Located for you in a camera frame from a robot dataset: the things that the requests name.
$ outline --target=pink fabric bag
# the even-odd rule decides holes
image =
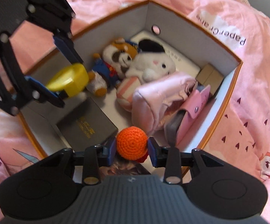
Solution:
[[[148,136],[163,128],[165,121],[184,103],[195,78],[178,71],[138,87],[133,94],[132,123]]]

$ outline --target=teddy bear plush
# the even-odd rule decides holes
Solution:
[[[150,39],[139,42],[142,50],[126,72],[126,77],[137,77],[141,84],[155,81],[176,71],[173,60],[165,53],[163,46]]]
[[[94,54],[95,65],[88,72],[87,90],[103,97],[108,88],[118,88],[139,51],[138,44],[119,38],[103,50],[102,56]]]

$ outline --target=striped pillow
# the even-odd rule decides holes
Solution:
[[[133,93],[140,85],[137,77],[126,78],[116,91],[117,102],[128,112],[132,111]]]

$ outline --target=box hole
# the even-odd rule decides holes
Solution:
[[[159,35],[161,33],[159,26],[153,25],[152,26],[152,32],[154,35]]]

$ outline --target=orange crocheted ball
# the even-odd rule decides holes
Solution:
[[[132,126],[118,133],[116,148],[123,158],[137,160],[146,154],[147,140],[148,137],[143,130]]]

